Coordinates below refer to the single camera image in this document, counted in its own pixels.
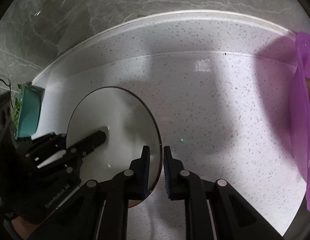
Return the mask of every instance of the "purple container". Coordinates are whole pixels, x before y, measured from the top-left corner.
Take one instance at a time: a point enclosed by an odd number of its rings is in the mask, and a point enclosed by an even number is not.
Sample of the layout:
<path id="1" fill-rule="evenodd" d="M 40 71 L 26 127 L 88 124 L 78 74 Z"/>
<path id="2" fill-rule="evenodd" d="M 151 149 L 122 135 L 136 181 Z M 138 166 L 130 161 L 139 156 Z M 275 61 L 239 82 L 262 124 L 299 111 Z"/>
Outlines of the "purple container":
<path id="1" fill-rule="evenodd" d="M 307 182 L 306 201 L 310 212 L 310 100 L 306 78 L 310 78 L 310 35 L 296 35 L 297 70 L 290 94 L 290 133 L 296 165 Z"/>

